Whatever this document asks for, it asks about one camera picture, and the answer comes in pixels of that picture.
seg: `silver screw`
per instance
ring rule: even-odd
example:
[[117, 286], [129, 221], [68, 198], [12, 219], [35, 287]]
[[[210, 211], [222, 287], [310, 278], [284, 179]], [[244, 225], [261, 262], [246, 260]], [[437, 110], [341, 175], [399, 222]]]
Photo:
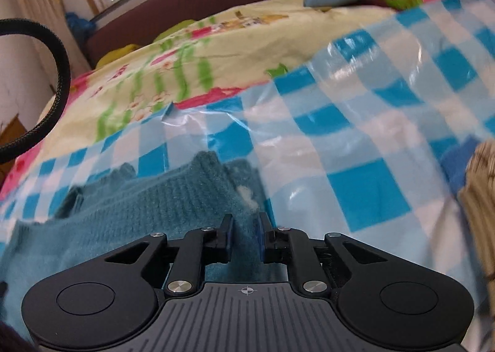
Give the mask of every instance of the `silver screw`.
[[306, 292], [321, 293], [327, 290], [327, 284], [320, 280], [309, 280], [303, 285], [303, 288]]
[[174, 282], [168, 284], [168, 290], [174, 293], [184, 293], [191, 290], [191, 288], [191, 283], [186, 280], [175, 280]]

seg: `circular cap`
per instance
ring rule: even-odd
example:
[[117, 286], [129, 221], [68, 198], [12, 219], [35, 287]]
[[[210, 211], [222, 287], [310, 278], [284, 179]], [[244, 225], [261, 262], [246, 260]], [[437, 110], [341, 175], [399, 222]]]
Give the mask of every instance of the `circular cap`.
[[174, 282], [168, 284], [168, 290], [174, 293], [184, 293], [191, 290], [191, 288], [191, 283], [186, 280], [175, 280]]
[[106, 285], [86, 282], [71, 285], [59, 293], [57, 304], [76, 316], [89, 316], [104, 311], [115, 300], [115, 293]]
[[438, 303], [438, 296], [431, 288], [415, 282], [396, 282], [380, 292], [382, 303], [401, 314], [424, 314]]
[[327, 290], [327, 284], [320, 280], [309, 280], [304, 283], [303, 288], [306, 292], [320, 293]]

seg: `teal sweater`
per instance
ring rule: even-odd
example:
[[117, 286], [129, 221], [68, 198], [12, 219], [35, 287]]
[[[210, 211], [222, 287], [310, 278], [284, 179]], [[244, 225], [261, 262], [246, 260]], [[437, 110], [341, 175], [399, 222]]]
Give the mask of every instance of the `teal sweater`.
[[226, 213], [235, 219], [232, 262], [210, 265], [206, 279], [280, 280], [279, 267], [259, 260], [252, 213], [263, 201], [259, 177], [245, 160], [222, 165], [214, 153], [201, 152], [188, 165], [145, 179], [136, 179], [125, 164], [94, 183], [73, 187], [52, 220], [16, 223], [0, 261], [0, 280], [8, 283], [0, 317], [26, 337], [21, 302], [39, 280], [152, 232], [174, 239], [194, 228], [218, 226]]

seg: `yellow pillow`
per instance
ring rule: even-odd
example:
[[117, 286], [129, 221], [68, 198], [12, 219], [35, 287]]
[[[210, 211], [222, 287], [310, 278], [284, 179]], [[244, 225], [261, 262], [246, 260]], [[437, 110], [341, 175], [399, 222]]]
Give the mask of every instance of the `yellow pillow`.
[[140, 48], [141, 46], [139, 45], [127, 45], [126, 47], [123, 47], [121, 49], [112, 50], [111, 52], [108, 52], [102, 58], [100, 58], [100, 61], [96, 65], [96, 69], [102, 68], [107, 64], [110, 64], [121, 57], [127, 56], [129, 53], [132, 53], [133, 51]]
[[158, 42], [159, 40], [165, 39], [167, 36], [170, 36], [171, 34], [180, 31], [181, 29], [187, 28], [189, 25], [194, 24], [196, 21], [193, 20], [185, 20], [182, 22], [179, 22], [177, 25], [174, 25], [173, 27], [167, 29], [165, 32], [162, 32], [154, 41]]

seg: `triangular cutout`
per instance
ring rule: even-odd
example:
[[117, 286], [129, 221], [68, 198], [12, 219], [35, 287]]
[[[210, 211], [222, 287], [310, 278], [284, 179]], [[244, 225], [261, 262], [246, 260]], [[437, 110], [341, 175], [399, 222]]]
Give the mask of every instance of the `triangular cutout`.
[[347, 249], [347, 251], [351, 253], [352, 257], [354, 257], [354, 260], [356, 260], [360, 264], [374, 264], [387, 261], [385, 258], [380, 257], [379, 255], [368, 250], [365, 250], [364, 248], [360, 248], [354, 243], [344, 242], [343, 245]]
[[107, 257], [105, 261], [117, 264], [134, 264], [148, 246], [149, 243], [139, 243], [138, 245], [128, 248], [127, 250], [124, 250], [116, 255]]

